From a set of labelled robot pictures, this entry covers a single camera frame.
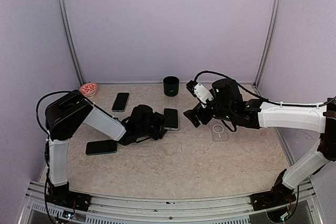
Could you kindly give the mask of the clear phone case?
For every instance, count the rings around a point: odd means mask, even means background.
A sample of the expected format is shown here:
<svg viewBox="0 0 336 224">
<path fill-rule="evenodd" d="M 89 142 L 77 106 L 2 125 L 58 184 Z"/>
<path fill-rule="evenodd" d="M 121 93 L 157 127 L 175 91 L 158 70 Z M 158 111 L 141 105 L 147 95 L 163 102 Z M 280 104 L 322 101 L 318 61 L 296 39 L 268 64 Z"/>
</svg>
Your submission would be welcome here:
<svg viewBox="0 0 336 224">
<path fill-rule="evenodd" d="M 227 128 L 225 128 L 223 125 L 211 123 L 210 130 L 213 142 L 228 142 L 229 136 Z"/>
</svg>

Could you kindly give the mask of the black phone bottom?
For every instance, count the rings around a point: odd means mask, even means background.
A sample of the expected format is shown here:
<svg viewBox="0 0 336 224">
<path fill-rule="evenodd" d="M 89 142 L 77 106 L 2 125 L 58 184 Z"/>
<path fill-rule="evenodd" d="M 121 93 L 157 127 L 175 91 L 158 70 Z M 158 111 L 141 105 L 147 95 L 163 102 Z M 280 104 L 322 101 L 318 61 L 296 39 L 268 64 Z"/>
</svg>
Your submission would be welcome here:
<svg viewBox="0 0 336 224">
<path fill-rule="evenodd" d="M 114 140 L 103 140 L 88 142 L 86 145 L 86 155 L 101 155 L 117 152 L 117 142 Z"/>
</svg>

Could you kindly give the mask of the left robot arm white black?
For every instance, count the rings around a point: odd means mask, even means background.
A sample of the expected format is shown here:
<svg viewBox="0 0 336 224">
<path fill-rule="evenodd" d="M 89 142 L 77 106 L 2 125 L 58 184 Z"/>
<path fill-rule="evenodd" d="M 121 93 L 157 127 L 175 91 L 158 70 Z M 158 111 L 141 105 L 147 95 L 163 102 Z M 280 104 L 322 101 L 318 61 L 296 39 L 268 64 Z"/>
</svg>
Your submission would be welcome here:
<svg viewBox="0 0 336 224">
<path fill-rule="evenodd" d="M 61 91 L 60 94 L 62 96 L 45 109 L 45 160 L 49 169 L 47 179 L 53 188 L 52 195 L 64 206 L 74 199 L 67 176 L 69 143 L 82 125 L 108 137 L 106 141 L 90 142 L 87 147 L 90 155 L 114 152 L 117 145 L 160 140 L 166 134 L 165 116 L 153 111 L 148 105 L 137 105 L 129 117 L 119 120 L 79 90 Z"/>
</svg>

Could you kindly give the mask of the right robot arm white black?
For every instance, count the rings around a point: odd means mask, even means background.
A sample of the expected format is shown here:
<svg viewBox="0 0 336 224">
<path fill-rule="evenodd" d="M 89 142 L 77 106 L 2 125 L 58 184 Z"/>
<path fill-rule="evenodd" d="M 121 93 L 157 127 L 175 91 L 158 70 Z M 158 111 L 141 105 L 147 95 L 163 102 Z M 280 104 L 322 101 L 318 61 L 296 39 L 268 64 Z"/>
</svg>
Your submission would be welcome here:
<svg viewBox="0 0 336 224">
<path fill-rule="evenodd" d="M 231 132 L 238 127 L 275 128 L 290 151 L 294 141 L 312 138 L 306 152 L 279 174 L 268 194 L 273 205 L 281 204 L 302 181 L 335 161 L 335 98 L 322 103 L 290 104 L 256 94 L 254 99 L 245 101 L 240 92 L 242 86 L 233 79 L 217 80 L 211 89 L 191 80 L 186 88 L 198 100 L 193 109 L 184 112 L 195 127 L 217 119 Z"/>
</svg>

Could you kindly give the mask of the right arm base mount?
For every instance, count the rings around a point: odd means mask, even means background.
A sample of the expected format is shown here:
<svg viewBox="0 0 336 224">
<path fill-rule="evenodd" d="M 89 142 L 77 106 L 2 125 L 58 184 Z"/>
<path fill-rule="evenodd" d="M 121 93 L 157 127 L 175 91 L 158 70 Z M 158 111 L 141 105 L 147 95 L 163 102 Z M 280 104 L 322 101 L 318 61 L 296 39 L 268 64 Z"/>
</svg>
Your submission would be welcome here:
<svg viewBox="0 0 336 224">
<path fill-rule="evenodd" d="M 290 201 L 294 202 L 296 201 L 296 196 L 292 191 L 289 193 L 284 193 L 283 191 L 265 191 L 262 193 L 252 194 L 250 196 L 250 200 L 254 211 L 259 211 L 282 206 L 290 203 Z"/>
</svg>

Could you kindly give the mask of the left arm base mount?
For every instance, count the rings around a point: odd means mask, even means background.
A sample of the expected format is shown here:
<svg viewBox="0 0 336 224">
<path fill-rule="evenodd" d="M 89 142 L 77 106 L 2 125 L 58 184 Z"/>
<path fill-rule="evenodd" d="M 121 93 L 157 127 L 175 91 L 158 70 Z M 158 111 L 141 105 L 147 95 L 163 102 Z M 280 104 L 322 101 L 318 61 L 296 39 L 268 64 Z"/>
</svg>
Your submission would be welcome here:
<svg viewBox="0 0 336 224">
<path fill-rule="evenodd" d="M 46 200 L 57 206 L 62 206 L 72 210 L 87 212 L 91 203 L 91 195 L 77 193 L 74 191 L 57 191 L 47 193 Z"/>
</svg>

